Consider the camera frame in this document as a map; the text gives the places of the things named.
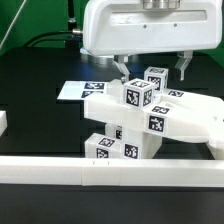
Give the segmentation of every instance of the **white plastic frame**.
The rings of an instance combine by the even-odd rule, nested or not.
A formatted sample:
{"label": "white plastic frame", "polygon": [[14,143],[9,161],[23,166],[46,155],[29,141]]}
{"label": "white plastic frame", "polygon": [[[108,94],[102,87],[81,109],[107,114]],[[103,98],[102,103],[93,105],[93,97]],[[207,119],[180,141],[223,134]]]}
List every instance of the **white plastic frame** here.
{"label": "white plastic frame", "polygon": [[0,183],[224,187],[224,161],[1,156]]}

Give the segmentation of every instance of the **black table surface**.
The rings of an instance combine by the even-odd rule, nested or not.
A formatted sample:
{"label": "black table surface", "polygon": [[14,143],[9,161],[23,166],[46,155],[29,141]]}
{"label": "black table surface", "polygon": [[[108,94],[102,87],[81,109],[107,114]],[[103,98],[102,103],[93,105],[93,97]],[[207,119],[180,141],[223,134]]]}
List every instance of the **black table surface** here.
{"label": "black table surface", "polygon": [[[175,54],[142,55],[129,69],[172,68]],[[66,80],[119,79],[115,66],[87,63],[66,49],[17,48],[0,57],[0,110],[8,128],[0,155],[83,157],[84,141],[104,124],[83,117],[83,102],[58,101]],[[224,70],[196,54],[184,82],[168,87],[224,96]],[[213,159],[204,144],[164,139],[155,158]],[[0,223],[223,223],[223,189],[0,185]]]}

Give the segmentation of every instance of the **white card with marker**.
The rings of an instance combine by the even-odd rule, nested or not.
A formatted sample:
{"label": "white card with marker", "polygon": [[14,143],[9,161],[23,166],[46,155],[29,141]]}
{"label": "white card with marker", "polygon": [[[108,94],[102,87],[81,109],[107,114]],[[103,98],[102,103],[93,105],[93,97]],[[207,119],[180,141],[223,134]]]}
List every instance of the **white card with marker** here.
{"label": "white card with marker", "polygon": [[93,92],[106,93],[107,84],[107,82],[94,81],[66,81],[58,96],[58,100],[84,100],[86,96]]}

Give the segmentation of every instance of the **black cable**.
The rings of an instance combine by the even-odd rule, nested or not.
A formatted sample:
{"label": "black cable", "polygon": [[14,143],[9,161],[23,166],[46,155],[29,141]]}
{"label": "black cable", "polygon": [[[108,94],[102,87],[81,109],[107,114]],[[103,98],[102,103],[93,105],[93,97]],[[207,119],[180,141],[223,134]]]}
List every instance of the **black cable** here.
{"label": "black cable", "polygon": [[40,39],[30,45],[30,47],[35,47],[37,44],[41,42],[50,42],[50,41],[66,41],[66,40],[74,40],[75,42],[82,42],[82,39],[72,38],[72,39]]}
{"label": "black cable", "polygon": [[37,44],[42,43],[42,42],[60,42],[60,41],[66,41],[66,39],[41,39],[38,40],[36,42],[34,42],[33,44],[30,45],[30,47],[35,47]]}
{"label": "black cable", "polygon": [[68,29],[72,30],[77,28],[77,22],[75,19],[75,10],[74,10],[74,1],[73,0],[67,0],[68,3]]}
{"label": "black cable", "polygon": [[74,18],[75,17],[73,0],[68,0],[68,17],[69,18]]}
{"label": "black cable", "polygon": [[29,41],[27,41],[23,47],[28,47],[31,43],[33,43],[34,41],[41,39],[43,37],[49,37],[49,36],[55,36],[55,35],[62,35],[62,34],[72,34],[72,31],[56,31],[56,32],[49,32],[49,33],[43,33],[40,34],[36,37],[33,37],[32,39],[30,39]]}

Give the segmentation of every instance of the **white rectangular block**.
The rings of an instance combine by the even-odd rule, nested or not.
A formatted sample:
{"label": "white rectangular block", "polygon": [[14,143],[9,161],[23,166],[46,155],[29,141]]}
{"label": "white rectangular block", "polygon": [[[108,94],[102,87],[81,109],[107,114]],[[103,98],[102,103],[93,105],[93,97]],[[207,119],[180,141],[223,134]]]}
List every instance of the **white rectangular block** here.
{"label": "white rectangular block", "polygon": [[82,185],[120,185],[120,160],[85,159],[82,166]]}
{"label": "white rectangular block", "polygon": [[174,103],[183,108],[219,117],[224,114],[224,102],[218,97],[165,89],[161,101]]}
{"label": "white rectangular block", "polygon": [[0,136],[3,134],[7,128],[6,112],[0,111]]}
{"label": "white rectangular block", "polygon": [[124,85],[121,83],[121,80],[114,79],[109,82],[107,85],[107,94],[118,97],[120,103],[122,103],[124,98]]}
{"label": "white rectangular block", "polygon": [[85,118],[143,131],[144,112],[119,103],[119,98],[93,93],[84,101]]}
{"label": "white rectangular block", "polygon": [[154,105],[146,112],[148,112],[145,126],[147,133],[192,143],[209,140],[209,129],[214,119],[206,114],[160,105]]}
{"label": "white rectangular block", "polygon": [[162,93],[167,88],[168,69],[149,67],[144,73],[144,80],[155,83],[155,93]]}
{"label": "white rectangular block", "polygon": [[162,145],[162,137],[123,128],[122,141],[138,147],[138,159],[152,159]]}
{"label": "white rectangular block", "polygon": [[121,150],[120,140],[96,133],[85,142],[86,158],[121,158]]}
{"label": "white rectangular block", "polygon": [[121,186],[223,187],[224,162],[123,160]]}
{"label": "white rectangular block", "polygon": [[142,109],[152,104],[155,84],[141,79],[134,79],[124,84],[124,104]]}
{"label": "white rectangular block", "polygon": [[122,140],[122,127],[113,124],[106,124],[105,135],[111,138]]}
{"label": "white rectangular block", "polygon": [[213,156],[215,159],[224,159],[224,122],[214,122],[209,131],[208,145]]}
{"label": "white rectangular block", "polygon": [[85,118],[192,143],[207,142],[214,122],[212,116],[200,111],[167,110],[156,104],[137,110],[119,104],[116,97],[96,93],[85,99]]}
{"label": "white rectangular block", "polygon": [[82,160],[0,156],[0,183],[81,185]]}

